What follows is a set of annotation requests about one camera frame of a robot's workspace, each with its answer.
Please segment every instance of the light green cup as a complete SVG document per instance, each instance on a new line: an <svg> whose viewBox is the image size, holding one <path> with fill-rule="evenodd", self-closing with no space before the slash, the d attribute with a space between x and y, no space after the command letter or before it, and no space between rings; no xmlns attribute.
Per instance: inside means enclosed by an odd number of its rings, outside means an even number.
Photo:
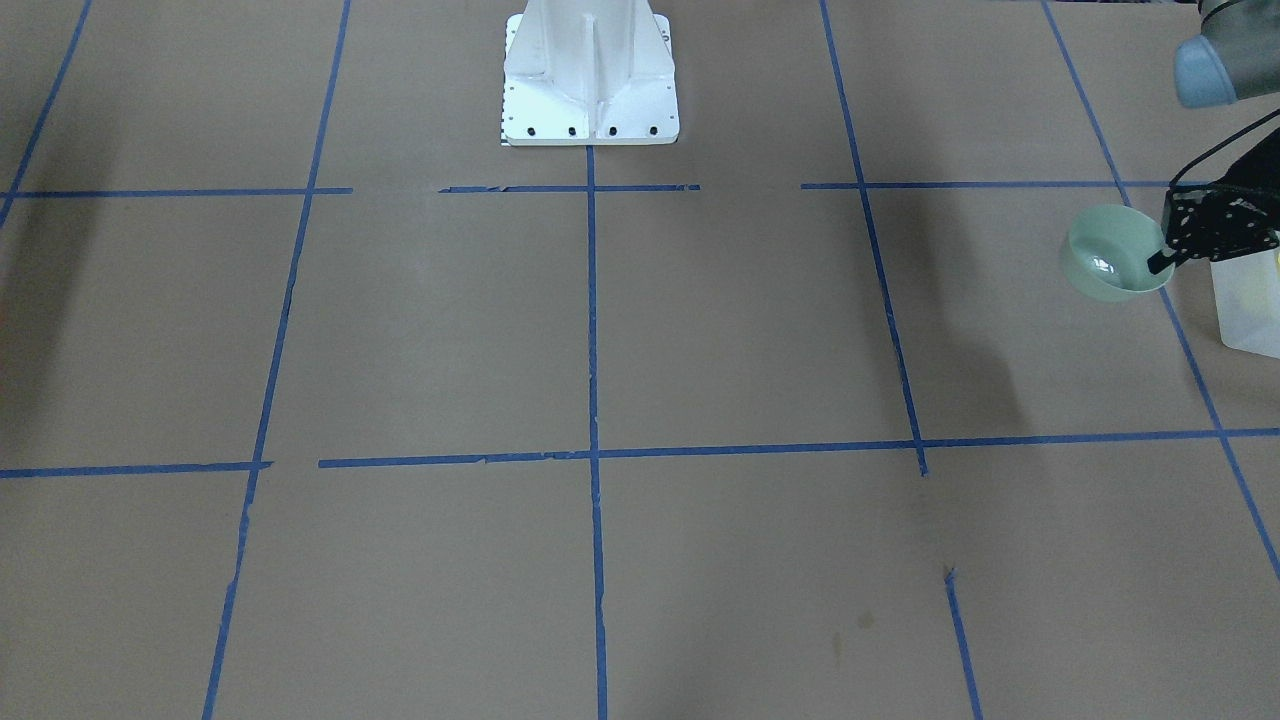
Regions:
<svg viewBox="0 0 1280 720"><path fill-rule="evenodd" d="M1059 260L1075 290L1103 302L1124 302L1160 290L1174 266L1158 275L1147 258L1165 247L1160 223L1124 205L1094 205L1075 217Z"/></svg>

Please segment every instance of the white mounting plate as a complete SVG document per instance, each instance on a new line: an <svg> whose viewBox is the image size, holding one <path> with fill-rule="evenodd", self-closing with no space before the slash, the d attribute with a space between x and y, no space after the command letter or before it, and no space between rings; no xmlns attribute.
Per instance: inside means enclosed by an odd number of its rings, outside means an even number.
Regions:
<svg viewBox="0 0 1280 720"><path fill-rule="evenodd" d="M518 13L507 19L507 53L524 17ZM671 53L671 20L657 13L653 19ZM632 79L623 92L603 102L599 117L599 127L590 132L588 108L548 83L508 77L503 85L503 145L669 145L680 137L676 82L673 78Z"/></svg>

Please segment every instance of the gray robot arm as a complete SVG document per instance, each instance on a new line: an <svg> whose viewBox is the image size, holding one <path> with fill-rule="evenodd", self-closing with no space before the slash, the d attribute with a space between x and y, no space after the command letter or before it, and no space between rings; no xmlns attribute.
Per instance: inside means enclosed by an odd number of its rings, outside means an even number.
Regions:
<svg viewBox="0 0 1280 720"><path fill-rule="evenodd" d="M1178 47L1174 83L1187 108L1280 91L1280 0L1199 0L1201 33Z"/></svg>

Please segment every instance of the white container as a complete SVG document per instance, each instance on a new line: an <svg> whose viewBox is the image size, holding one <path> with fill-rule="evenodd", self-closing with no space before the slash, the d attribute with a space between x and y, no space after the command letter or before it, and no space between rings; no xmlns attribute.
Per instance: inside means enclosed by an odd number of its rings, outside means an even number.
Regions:
<svg viewBox="0 0 1280 720"><path fill-rule="evenodd" d="M1222 345L1280 359L1280 250L1210 268Z"/></svg>

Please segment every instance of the vertical blue line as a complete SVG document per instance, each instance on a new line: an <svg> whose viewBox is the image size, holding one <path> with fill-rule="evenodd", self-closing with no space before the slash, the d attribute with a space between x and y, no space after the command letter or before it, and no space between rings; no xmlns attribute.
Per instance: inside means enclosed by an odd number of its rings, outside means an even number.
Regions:
<svg viewBox="0 0 1280 720"><path fill-rule="evenodd" d="M849 96L845 94L845 76L840 70L840 55L836 53L836 37L831 31L831 14L827 12L827 0L818 0L822 8L822 24L827 32L827 51L831 54L831 69L836 76L836 91L840 94L840 109L845 114L845 133L849 136L849 152L854 158L854 174L858 178L858 193L863 200L863 215L867 219L867 236L872 245L872 256L876 260L876 277L879 279L881 296L884 300L884 319L888 323L888 334L893 341L893 352L897 355L897 374L902 380L902 400L906 402L906 419L911 424L911 439L915 443L915 457L920 464L920 475L929 474L929 464L924 459L924 439L920 437L920 421L915 414L915 398L911 395L911 379L906 373L906 355L902 352L902 341L897 334L897 320L893 316L893 300L888 295L888 277L884 274L884 260L881 256L879 237L876 233L876 218L872 215L872 199L867 192L867 178L863 174L863 159L858 151L858 136L854 133L854 115L849 110Z"/></svg>
<svg viewBox="0 0 1280 720"><path fill-rule="evenodd" d="M590 375L591 433L591 552L595 565L595 711L599 720L609 717L609 675L604 642L604 533L600 524L600 427L596 373L595 313L595 147L586 146L586 296L588 296L588 373Z"/></svg>
<svg viewBox="0 0 1280 720"><path fill-rule="evenodd" d="M275 331L275 347L271 351L271 369L266 377L266 391L262 396L262 414L259 418L257 438L253 443L253 461L261 462L262 452L266 448L266 430L271 420L271 404L275 400L275 386L280 375L280 359L284 355L284 338L289 329L289 311L293 306L293 288L298 281L298 263L302 258L302 246L307 234L307 224L311 219L311 201L316 188L316 178L320 174L320 156L324 152L325 132L329 127L329 110L333 106L333 95L338 85L338 69L342 67L342 50L347 40L347 20L351 17L351 0L343 0L342 19L338 23L338 40L333 50L333 64L329 68L329 83L325 88L324 105L320 110L320 127L316 129L315 149L311 152L311 170L307 174L307 192L302 199L302 213L298 218L298 232L293 240L293 255L289 260L289 278L284 287L284 302L280 307L280 322ZM223 660L227 656L227 638L230 633L232 612L236 610L236 593L239 588L241 568L244 562L244 547L248 542L250 507L253 505L253 496L257 493L259 470L248 474L244 487L244 503L241 507L239 534L236 542L236 571L232 582L227 585L227 596L223 601L223 616L218 628L218 644L214 647L214 662L209 670L209 687L205 692L205 710L202 720L212 720L214 706L218 701L218 685L221 680Z"/></svg>
<svg viewBox="0 0 1280 720"><path fill-rule="evenodd" d="M63 88L67 69L72 67L72 58L76 55L76 47L79 46L81 35L84 32L84 20L88 19L88 9L92 5L93 0L84 0L79 18L76 20L76 29L72 32L72 40L67 45L67 53L63 54L63 64L58 67L58 74L54 77L54 87L49 90L45 106L40 109L40 115L36 118L36 127L31 128L27 149L23 150L22 160L18 161L18 172L14 173L13 182L9 184L9 193L5 196L4 205L0 205L0 228L4 227L9 219L9 213L13 210L14 196L18 192L18 187L22 186L22 179L27 176L27 168L31 167L31 158L36 154L36 143L40 142L40 133L45 131L45 122L49 120L49 113L54 109L54 100L58 99L58 91Z"/></svg>
<svg viewBox="0 0 1280 720"><path fill-rule="evenodd" d="M978 680L973 675L973 660L969 657L969 638L964 632L964 620L960 618L960 600L956 598L956 571L952 568L947 573L947 602L951 605L951 624L956 629L956 644L960 646L960 664L964 666L964 683L969 688L969 707L973 708L973 720L982 720L982 701L978 700Z"/></svg>
<svg viewBox="0 0 1280 720"><path fill-rule="evenodd" d="M1048 26L1053 31L1053 38L1057 41L1057 47L1062 53L1062 60L1066 61L1066 69L1071 73L1071 82L1075 83L1075 91L1080 96L1080 102L1084 104L1084 111L1089 115L1089 123L1093 124L1093 133L1098 137L1098 145L1102 147L1102 155L1107 159L1107 167L1111 168L1111 177L1115 179L1116 190L1120 191L1120 197L1124 199L1124 204L1133 208L1129 201L1129 192L1125 190L1125 183L1120 178L1120 170L1116 168L1115 159L1111 155L1111 147L1107 145L1107 138L1102 133L1102 126L1098 124L1097 114L1093 111L1093 104L1089 102L1089 96L1084 91L1084 83L1080 82L1079 73L1075 72L1075 63L1071 61L1071 54L1066 49L1066 41L1062 38L1062 33L1057 27L1057 20L1053 19L1053 10L1050 8L1048 0L1041 0L1041 9L1044 10L1044 17L1048 19ZM1201 398L1204 401L1204 409L1208 411L1210 420L1213 423L1213 429L1217 430L1219 443L1222 446L1222 452L1226 455L1226 462L1231 468L1231 473L1235 475L1235 483L1240 488L1240 495L1244 497L1244 505L1249 510L1249 516L1253 520L1253 528L1258 533L1258 538L1262 541L1262 548L1266 551L1267 560L1271 562L1271 570L1275 573L1276 579L1280 580L1280 556L1276 555L1275 543L1271 542L1271 534L1267 532L1267 525L1262 520L1262 514L1258 511L1257 502L1253 500L1253 492L1249 489L1249 483L1244 478L1244 470L1240 469L1240 464L1235 457L1235 451L1231 448L1231 439L1222 425L1222 419L1217 414L1217 407L1213 405L1213 397L1208 392L1208 384L1204 382L1204 375L1201 373L1199 363L1196 361L1196 355L1192 352L1190 342L1187 340L1187 332L1183 328L1181 320L1178 318L1178 310L1174 307L1172 300L1169 297L1169 291L1160 288L1160 299L1165 305L1165 313L1169 315L1169 320L1174 324L1174 332L1178 334L1178 342L1183 348L1183 355L1187 357L1187 365L1192 370L1192 377L1196 379L1196 387L1199 389Z"/></svg>

